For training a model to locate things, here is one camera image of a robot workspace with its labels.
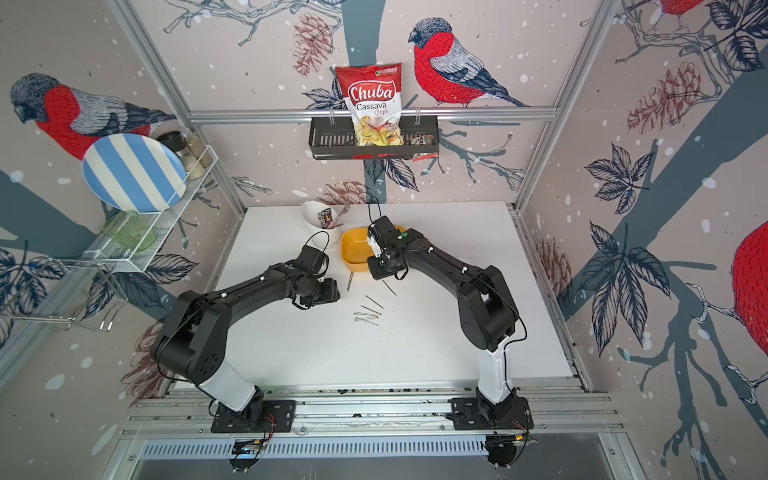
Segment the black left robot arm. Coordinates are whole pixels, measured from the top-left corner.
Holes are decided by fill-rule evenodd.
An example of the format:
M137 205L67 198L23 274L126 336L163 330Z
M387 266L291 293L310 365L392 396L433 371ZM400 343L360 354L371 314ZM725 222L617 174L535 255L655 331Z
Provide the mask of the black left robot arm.
M337 282L325 276L328 265L324 251L306 244L297 258L273 264L250 280L205 294L181 294L163 322L152 359L228 412L250 422L260 420L263 392L229 362L229 331L275 302L289 300L301 311L337 302Z

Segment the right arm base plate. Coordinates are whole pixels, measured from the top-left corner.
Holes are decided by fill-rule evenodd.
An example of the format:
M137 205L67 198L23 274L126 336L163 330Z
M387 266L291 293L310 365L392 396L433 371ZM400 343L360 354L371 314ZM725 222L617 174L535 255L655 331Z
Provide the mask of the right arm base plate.
M479 389L474 397L452 398L446 419L460 431L534 428L528 400L519 395L516 387L499 403L492 403Z

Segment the yellow plastic storage box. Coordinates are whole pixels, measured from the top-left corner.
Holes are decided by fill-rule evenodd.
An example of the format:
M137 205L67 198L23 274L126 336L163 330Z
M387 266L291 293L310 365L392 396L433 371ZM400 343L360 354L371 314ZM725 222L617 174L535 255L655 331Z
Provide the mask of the yellow plastic storage box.
M368 228L359 227L346 231L341 238L341 256L349 271L368 272L367 260L374 252L368 244Z

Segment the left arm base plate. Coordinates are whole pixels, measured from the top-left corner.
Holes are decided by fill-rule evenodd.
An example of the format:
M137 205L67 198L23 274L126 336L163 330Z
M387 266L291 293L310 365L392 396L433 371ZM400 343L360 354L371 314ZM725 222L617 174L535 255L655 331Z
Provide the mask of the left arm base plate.
M210 431L215 434L290 432L297 403L294 400L266 400L257 389L254 397L242 411L219 404Z

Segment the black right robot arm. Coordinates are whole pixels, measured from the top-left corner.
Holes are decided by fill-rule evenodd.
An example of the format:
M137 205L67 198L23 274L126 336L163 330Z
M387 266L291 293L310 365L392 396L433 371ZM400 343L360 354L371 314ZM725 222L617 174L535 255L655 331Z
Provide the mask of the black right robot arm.
M518 404L508 374L507 350L517 341L522 319L502 272L493 265L480 268L436 247L415 229L400 231L382 216L369 224L367 259L375 280L402 280L419 271L451 293L458 306L459 324L467 340L482 352L479 361L477 408L488 425L511 417Z

